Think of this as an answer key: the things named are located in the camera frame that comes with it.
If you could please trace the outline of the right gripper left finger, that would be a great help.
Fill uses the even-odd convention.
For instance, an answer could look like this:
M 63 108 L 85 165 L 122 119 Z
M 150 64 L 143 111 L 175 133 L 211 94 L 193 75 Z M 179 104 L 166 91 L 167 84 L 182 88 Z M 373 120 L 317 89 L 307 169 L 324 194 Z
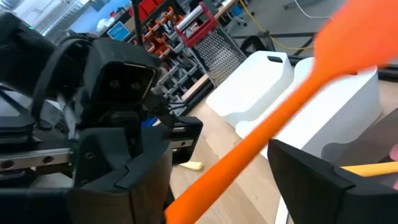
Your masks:
M 168 141 L 82 188 L 1 190 L 1 223 L 165 223 Z

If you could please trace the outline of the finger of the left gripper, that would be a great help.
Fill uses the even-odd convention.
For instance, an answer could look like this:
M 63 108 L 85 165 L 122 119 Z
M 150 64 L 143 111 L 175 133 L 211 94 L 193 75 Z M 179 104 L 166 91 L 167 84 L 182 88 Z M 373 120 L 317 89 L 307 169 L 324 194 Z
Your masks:
M 74 147 L 74 186 L 85 186 L 140 154 L 140 145 L 123 128 L 90 128 Z

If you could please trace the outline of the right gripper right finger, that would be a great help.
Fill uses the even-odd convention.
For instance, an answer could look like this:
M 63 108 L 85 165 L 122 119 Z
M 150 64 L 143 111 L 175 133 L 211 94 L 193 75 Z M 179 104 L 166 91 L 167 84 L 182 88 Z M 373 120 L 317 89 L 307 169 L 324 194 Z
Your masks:
M 272 139 L 268 160 L 294 223 L 397 224 L 397 190 Z

